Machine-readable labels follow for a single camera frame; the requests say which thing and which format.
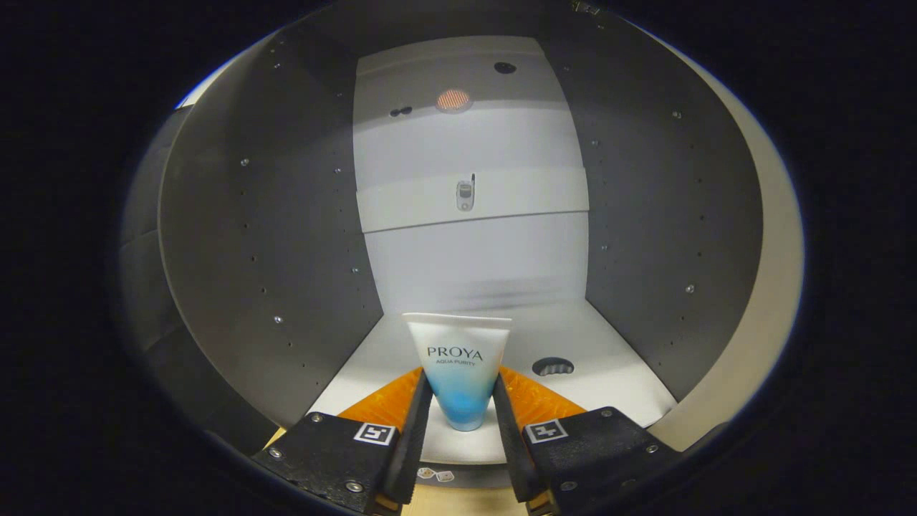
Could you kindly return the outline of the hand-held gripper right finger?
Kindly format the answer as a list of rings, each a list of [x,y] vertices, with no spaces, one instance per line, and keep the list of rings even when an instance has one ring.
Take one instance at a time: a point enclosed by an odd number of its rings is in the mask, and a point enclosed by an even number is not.
[[[678,460],[618,408],[585,409],[508,367],[492,401],[514,496],[530,515],[597,514]]]

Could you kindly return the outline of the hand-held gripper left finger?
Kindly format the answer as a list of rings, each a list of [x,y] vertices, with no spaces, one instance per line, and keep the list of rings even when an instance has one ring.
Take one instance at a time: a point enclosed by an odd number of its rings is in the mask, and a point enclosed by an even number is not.
[[[415,493],[432,396],[417,367],[341,414],[309,412],[252,460],[342,509],[400,515]]]

